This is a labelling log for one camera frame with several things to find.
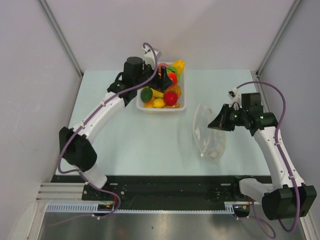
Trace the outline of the red yellow toy apple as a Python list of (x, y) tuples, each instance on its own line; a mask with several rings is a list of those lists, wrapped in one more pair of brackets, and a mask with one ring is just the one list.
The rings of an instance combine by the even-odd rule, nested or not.
[(174, 72), (168, 72), (167, 76), (171, 79), (173, 86), (175, 86), (178, 83), (178, 77)]

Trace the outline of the red toy tomato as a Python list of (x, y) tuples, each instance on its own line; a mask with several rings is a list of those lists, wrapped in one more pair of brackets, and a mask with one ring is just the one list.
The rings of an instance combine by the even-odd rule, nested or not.
[(168, 91), (163, 96), (163, 100), (164, 100), (165, 104), (168, 106), (175, 105), (177, 103), (178, 99), (179, 99), (179, 96), (174, 91)]

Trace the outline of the clear zip top bag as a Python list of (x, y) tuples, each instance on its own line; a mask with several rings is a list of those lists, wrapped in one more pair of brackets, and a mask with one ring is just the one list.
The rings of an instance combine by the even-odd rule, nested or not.
[(208, 128), (217, 114), (208, 106), (199, 103), (192, 121), (192, 134), (200, 157), (206, 161), (217, 163), (223, 156), (227, 136), (224, 131)]

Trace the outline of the green toy lime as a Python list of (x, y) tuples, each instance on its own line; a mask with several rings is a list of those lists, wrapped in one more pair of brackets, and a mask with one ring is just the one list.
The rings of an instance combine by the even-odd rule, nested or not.
[(149, 87), (145, 87), (140, 92), (140, 99), (143, 103), (149, 102), (153, 97), (153, 91)]

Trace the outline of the green striped toy melon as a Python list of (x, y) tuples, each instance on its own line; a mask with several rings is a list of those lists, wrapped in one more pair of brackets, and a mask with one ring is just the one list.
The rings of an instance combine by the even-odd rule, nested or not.
[(177, 75), (177, 82), (180, 81), (180, 75), (177, 74), (177, 70), (176, 70), (174, 67), (168, 66), (168, 67), (166, 68), (166, 73), (169, 73), (169, 72), (175, 73), (175, 74)]

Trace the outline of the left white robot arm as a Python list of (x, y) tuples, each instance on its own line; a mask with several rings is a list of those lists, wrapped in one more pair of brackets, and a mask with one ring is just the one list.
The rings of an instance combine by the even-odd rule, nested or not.
[(110, 196), (107, 177), (97, 164), (98, 155), (93, 142), (108, 121), (133, 100), (144, 87), (166, 90), (173, 81), (165, 65), (146, 64), (140, 57), (128, 57), (99, 105), (80, 123), (59, 131), (60, 157), (92, 184), (93, 194), (100, 200)]

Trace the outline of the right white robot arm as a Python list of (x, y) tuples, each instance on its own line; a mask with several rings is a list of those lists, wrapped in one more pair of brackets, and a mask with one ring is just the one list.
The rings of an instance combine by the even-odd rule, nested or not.
[(217, 117), (208, 124), (209, 129), (231, 132), (236, 126), (245, 127), (259, 145), (267, 163), (272, 188), (253, 177), (238, 177), (230, 188), (231, 196), (242, 201), (250, 197), (262, 205), (269, 220), (305, 217), (314, 203), (317, 192), (306, 185), (295, 170), (277, 130), (278, 121), (272, 112), (264, 112), (258, 92), (228, 93), (231, 102), (225, 103)]

